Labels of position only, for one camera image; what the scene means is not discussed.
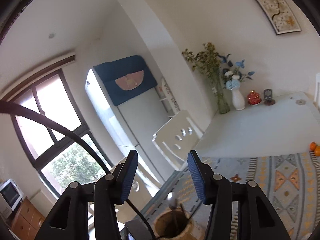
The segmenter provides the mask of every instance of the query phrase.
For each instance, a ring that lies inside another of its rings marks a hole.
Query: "white chair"
[[[184,167],[188,152],[194,149],[202,135],[188,111],[181,110],[153,135],[152,142],[178,171]]]
[[[124,163],[127,157],[124,157],[121,161],[117,163]],[[161,184],[156,181],[142,166],[138,163],[138,170],[143,174],[145,178],[151,181],[156,187],[160,188]],[[130,201],[136,206],[136,208],[141,211],[145,205],[151,200],[152,196],[147,190],[146,184],[139,177],[138,174],[134,176],[132,188],[129,194]],[[116,216],[117,220],[123,224],[132,220],[137,214],[133,211],[133,209],[128,205],[127,202],[124,202],[122,205],[115,205],[116,208]],[[93,215],[93,210],[89,207],[89,212]]]
[[[320,73],[316,74],[316,91],[315,91],[315,99],[313,102],[316,105],[316,108],[320,109],[320,96],[319,96],[319,89],[320,89]]]

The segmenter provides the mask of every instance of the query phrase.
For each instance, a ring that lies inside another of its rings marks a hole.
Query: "white table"
[[[199,156],[260,157],[308,151],[320,144],[320,113],[303,92],[274,98],[273,106],[247,106],[217,114],[196,145]],[[303,99],[305,105],[297,105]]]

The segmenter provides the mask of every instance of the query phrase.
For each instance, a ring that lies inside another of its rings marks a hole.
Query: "clay pot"
[[[177,218],[178,230],[173,219],[173,212]],[[175,211],[168,209],[160,214],[155,220],[154,232],[156,237],[163,236],[162,240],[203,240],[205,234],[203,227],[193,219],[188,222],[180,208]]]

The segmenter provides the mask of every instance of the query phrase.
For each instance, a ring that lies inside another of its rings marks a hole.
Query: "tree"
[[[91,145],[90,137],[83,137]],[[97,181],[105,172],[93,157],[79,144],[74,143],[60,154],[60,158],[51,162],[50,173],[66,188],[71,182],[87,184]]]

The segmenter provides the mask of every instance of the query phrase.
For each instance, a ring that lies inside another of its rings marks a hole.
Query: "ceiling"
[[[0,92],[37,65],[100,36],[115,0],[33,0],[0,46]]]

